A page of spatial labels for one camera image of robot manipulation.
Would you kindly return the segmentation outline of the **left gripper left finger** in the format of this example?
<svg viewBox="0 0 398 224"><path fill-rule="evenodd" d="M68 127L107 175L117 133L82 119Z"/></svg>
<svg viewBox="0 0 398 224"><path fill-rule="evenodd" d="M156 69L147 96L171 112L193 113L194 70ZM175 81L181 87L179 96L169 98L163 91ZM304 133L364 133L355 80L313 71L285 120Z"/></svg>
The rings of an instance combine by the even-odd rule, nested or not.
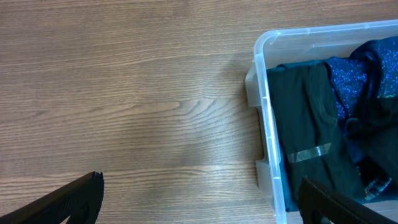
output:
<svg viewBox="0 0 398 224"><path fill-rule="evenodd" d="M90 172L1 217L1 223L94 224L104 197L104 177Z"/></svg>

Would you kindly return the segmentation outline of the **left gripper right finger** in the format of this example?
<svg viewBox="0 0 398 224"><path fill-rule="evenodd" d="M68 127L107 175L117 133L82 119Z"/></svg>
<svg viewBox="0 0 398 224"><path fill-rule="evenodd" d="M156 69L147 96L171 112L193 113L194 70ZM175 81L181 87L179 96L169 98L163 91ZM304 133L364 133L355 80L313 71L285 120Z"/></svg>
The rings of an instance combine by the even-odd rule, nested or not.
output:
<svg viewBox="0 0 398 224"><path fill-rule="evenodd" d="M302 179L298 208L304 224L397 224L311 179Z"/></svg>

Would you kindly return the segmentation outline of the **small black cloth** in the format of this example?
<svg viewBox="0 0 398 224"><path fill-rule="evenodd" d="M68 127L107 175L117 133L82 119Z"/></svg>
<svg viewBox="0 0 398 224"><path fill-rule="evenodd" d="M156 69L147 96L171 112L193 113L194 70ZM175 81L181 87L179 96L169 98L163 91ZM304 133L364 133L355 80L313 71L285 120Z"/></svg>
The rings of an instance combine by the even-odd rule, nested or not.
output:
<svg viewBox="0 0 398 224"><path fill-rule="evenodd" d="M302 179L349 198L365 196L338 124L335 94L324 64L277 67L267 82L285 170L294 200Z"/></svg>

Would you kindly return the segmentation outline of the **large black cloth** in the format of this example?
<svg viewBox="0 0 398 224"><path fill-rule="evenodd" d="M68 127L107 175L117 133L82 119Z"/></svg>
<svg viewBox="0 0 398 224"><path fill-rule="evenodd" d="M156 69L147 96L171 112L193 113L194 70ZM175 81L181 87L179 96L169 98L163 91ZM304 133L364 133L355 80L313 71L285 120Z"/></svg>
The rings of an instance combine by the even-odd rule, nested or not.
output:
<svg viewBox="0 0 398 224"><path fill-rule="evenodd" d="M360 101L346 122L346 135L397 182L397 97Z"/></svg>

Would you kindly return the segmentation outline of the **blue sparkly fabric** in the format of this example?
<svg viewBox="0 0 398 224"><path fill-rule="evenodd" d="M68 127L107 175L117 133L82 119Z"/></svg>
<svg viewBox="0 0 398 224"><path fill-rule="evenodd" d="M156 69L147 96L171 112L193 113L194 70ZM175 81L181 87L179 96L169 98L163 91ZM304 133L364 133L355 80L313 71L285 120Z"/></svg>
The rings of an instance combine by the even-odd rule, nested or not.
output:
<svg viewBox="0 0 398 224"><path fill-rule="evenodd" d="M360 101L397 97L397 37L367 41L348 58L331 57L324 64L336 97L341 134L364 186L365 196L361 200L396 198L397 182L367 158L356 141L347 137L346 122L354 116Z"/></svg>

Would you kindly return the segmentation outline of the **blue denim jeans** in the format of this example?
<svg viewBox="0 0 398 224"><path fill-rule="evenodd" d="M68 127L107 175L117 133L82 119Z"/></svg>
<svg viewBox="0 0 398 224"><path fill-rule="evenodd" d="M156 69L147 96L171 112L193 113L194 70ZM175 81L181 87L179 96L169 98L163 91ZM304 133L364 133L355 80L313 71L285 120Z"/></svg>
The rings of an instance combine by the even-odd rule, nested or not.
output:
<svg viewBox="0 0 398 224"><path fill-rule="evenodd" d="M324 60L312 60L312 61L306 61L306 62L300 62L300 63L287 63L287 64L281 64L278 65L277 67L286 67L286 68L290 68L290 67L296 67L299 65L313 65L313 64L318 64L318 63L322 63L324 64ZM297 207L297 200L294 200L291 194L291 190L289 187L289 181L287 178L287 173L285 170L285 161L284 161L284 154L283 154L283 160L281 162L281 176L282 176L282 185L283 185L283 193L284 193L284 197L285 197L285 207L287 209L287 211L289 212L295 212L297 211L298 207ZM390 198L390 199L382 199L382 200L394 200L396 198ZM355 200L359 200L360 202L368 202L366 200L361 200L361 199L355 199Z"/></svg>

